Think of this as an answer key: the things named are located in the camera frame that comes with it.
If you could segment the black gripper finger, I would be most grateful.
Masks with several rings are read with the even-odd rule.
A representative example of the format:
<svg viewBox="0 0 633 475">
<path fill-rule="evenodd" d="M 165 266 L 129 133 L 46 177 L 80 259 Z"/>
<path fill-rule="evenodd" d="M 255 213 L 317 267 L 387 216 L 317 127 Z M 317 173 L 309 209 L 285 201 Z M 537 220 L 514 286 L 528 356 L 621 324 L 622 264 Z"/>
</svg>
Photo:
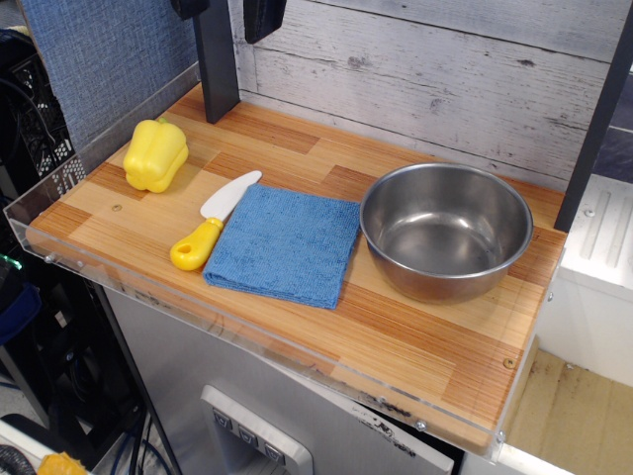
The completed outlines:
<svg viewBox="0 0 633 475">
<path fill-rule="evenodd" d="M 171 0 L 171 6 L 182 20 L 193 19 L 204 13 L 208 8 L 209 0 Z"/>
<path fill-rule="evenodd" d="M 244 37 L 254 45 L 281 28 L 286 0 L 244 0 Z"/>
</svg>

